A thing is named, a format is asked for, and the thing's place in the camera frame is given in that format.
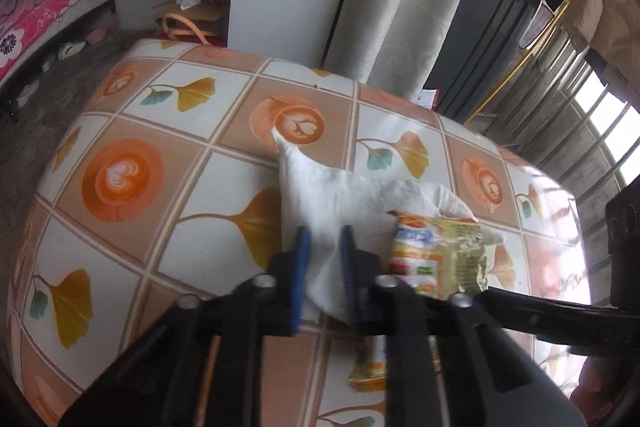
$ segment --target pink cloth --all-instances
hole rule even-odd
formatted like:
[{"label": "pink cloth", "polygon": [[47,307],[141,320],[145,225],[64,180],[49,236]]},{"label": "pink cloth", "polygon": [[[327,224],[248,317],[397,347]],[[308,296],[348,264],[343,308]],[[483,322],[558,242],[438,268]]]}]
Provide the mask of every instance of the pink cloth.
[{"label": "pink cloth", "polygon": [[0,29],[0,84],[7,71],[49,25],[79,0],[18,0]]}]

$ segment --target gray floor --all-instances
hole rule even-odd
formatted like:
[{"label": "gray floor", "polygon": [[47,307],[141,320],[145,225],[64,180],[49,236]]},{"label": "gray floor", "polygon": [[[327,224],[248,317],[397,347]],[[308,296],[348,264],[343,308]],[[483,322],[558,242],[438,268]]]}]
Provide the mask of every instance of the gray floor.
[{"label": "gray floor", "polygon": [[[0,117],[0,317],[6,317],[9,271],[33,195],[49,159],[73,119],[126,50],[130,36],[112,36],[37,76],[40,87],[20,110],[18,123]],[[5,320],[0,357],[8,361]]]}]

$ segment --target screw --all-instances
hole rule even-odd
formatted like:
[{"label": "screw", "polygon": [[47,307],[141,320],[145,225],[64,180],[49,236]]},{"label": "screw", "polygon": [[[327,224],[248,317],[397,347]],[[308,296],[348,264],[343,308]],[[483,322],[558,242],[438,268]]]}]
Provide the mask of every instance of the screw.
[{"label": "screw", "polygon": [[398,286],[398,279],[393,275],[378,275],[376,277],[376,284],[381,288],[395,288]]},{"label": "screw", "polygon": [[471,308],[474,301],[469,295],[463,293],[454,293],[449,297],[449,302],[457,308]]},{"label": "screw", "polygon": [[178,308],[183,310],[194,310],[200,305],[200,297],[189,293],[178,298],[176,303],[178,304]]},{"label": "screw", "polygon": [[258,288],[273,288],[276,285],[276,278],[268,273],[261,273],[254,277],[254,286]]}]

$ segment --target crumpled white cloth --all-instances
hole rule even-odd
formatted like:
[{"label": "crumpled white cloth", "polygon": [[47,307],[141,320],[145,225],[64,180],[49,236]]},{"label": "crumpled white cloth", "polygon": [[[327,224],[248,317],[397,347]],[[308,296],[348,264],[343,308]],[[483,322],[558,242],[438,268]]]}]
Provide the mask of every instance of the crumpled white cloth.
[{"label": "crumpled white cloth", "polygon": [[[273,137],[280,149],[283,246],[293,246],[297,227],[311,231],[306,295],[322,311],[344,322],[348,322],[348,312],[338,243],[342,227],[351,225],[358,248],[379,255],[385,266],[397,226],[389,211],[474,217],[469,207],[442,185],[366,178],[325,167],[276,130]],[[481,231],[486,245],[504,242],[497,230],[481,225]]]}]

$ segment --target snack package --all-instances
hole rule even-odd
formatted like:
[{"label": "snack package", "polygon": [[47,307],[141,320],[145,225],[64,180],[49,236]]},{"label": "snack package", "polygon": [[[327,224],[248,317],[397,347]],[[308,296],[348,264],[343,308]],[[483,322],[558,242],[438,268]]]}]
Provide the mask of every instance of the snack package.
[{"label": "snack package", "polygon": [[480,225],[470,219],[398,214],[390,272],[419,294],[446,300],[487,288]]},{"label": "snack package", "polygon": [[[398,216],[390,272],[421,295],[447,299],[456,292],[476,295],[487,288],[486,254],[480,225],[471,219]],[[441,373],[436,338],[429,337],[436,374]],[[364,352],[348,378],[356,391],[385,388],[384,337],[366,339]]]}]

